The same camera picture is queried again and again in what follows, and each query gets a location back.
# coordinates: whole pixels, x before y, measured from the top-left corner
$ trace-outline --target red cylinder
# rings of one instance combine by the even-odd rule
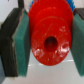
[[[48,66],[63,61],[71,47],[73,19],[67,1],[35,0],[28,15],[35,58]]]

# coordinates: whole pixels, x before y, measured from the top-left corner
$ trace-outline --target green panel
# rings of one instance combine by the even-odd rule
[[[23,12],[23,18],[13,36],[17,59],[18,74],[26,76],[30,55],[29,18]]]
[[[73,18],[71,52],[81,76],[84,75],[84,21],[76,14]]]

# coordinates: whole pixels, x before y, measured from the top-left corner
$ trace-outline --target red plastic part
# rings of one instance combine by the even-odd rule
[[[73,19],[67,1],[35,0],[28,15],[35,58],[48,66],[63,61],[71,47]]]

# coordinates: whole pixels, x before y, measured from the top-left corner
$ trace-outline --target white background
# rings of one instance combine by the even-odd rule
[[[28,11],[31,0],[24,1]],[[84,7],[83,0],[74,2],[76,8]],[[0,22],[5,20],[14,7],[18,7],[17,0],[0,0]],[[27,77],[6,78],[2,84],[84,84],[84,77],[79,76],[71,52],[62,63],[52,67],[40,64],[31,52]]]

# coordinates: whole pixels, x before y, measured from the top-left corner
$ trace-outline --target hole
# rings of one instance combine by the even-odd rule
[[[57,48],[57,39],[53,36],[48,37],[44,43],[45,49],[49,52],[55,51]]]

